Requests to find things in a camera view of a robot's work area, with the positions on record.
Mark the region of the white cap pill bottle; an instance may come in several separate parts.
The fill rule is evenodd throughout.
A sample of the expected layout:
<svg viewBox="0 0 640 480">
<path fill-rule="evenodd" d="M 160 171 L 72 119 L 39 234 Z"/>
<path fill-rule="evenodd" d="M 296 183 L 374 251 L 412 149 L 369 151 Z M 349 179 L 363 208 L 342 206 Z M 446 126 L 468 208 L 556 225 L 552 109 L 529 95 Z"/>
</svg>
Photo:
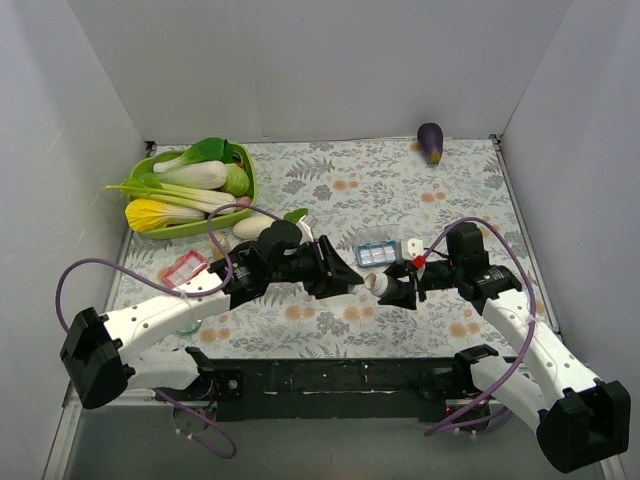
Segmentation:
<svg viewBox="0 0 640 480">
<path fill-rule="evenodd" d="M 398 291 L 398 281 L 384 273 L 372 272 L 364 278 L 365 288 L 378 298 L 392 296 Z"/>
</svg>

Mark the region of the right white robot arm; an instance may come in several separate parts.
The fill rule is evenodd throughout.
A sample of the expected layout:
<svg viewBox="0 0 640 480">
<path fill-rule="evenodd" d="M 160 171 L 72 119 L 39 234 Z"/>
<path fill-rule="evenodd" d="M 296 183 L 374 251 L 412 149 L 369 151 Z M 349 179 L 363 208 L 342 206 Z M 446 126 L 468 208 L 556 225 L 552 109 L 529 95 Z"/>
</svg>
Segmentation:
<svg viewBox="0 0 640 480">
<path fill-rule="evenodd" d="M 493 398 L 534 433 L 549 463 L 562 473 L 627 451 L 631 396 L 618 381 L 605 382 L 581 363 L 536 314 L 535 293 L 525 272 L 493 265 L 484 248 L 477 217 L 449 225 L 440 241 L 444 260 L 429 261 L 431 248 L 410 239 L 382 273 L 365 286 L 379 304 L 414 310 L 429 291 L 454 289 L 517 352 L 513 362 L 480 345 L 459 352 L 452 373 L 454 389 L 475 397 L 467 406 L 427 430 L 472 430 L 464 414 Z"/>
</svg>

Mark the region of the blue rectangular pill box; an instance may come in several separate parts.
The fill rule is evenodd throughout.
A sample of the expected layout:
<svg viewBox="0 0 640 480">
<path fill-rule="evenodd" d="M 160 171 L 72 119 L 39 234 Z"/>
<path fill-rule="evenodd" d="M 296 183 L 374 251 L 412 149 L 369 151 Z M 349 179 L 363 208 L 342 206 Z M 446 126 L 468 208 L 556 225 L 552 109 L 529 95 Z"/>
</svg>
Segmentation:
<svg viewBox="0 0 640 480">
<path fill-rule="evenodd" d="M 353 250 L 362 268 L 389 265 L 396 260 L 397 225 L 366 227 L 354 232 Z"/>
</svg>

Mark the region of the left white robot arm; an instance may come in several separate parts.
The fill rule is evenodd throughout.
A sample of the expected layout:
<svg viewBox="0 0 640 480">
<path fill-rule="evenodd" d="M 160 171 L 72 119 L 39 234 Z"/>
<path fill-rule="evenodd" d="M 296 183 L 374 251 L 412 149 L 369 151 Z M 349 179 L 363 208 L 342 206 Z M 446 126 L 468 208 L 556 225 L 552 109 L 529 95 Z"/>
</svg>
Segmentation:
<svg viewBox="0 0 640 480">
<path fill-rule="evenodd" d="M 146 349 L 197 320 L 263 296 L 273 283 L 299 283 L 308 295 L 325 299 L 349 294 L 363 282 L 327 236 L 313 239 L 304 228 L 277 220 L 257 240 L 238 244 L 175 289 L 162 288 L 160 295 L 120 310 L 79 312 L 61 361 L 86 409 L 134 389 L 167 388 L 200 400 L 213 386 L 204 354 L 186 348 L 154 360 Z"/>
</svg>

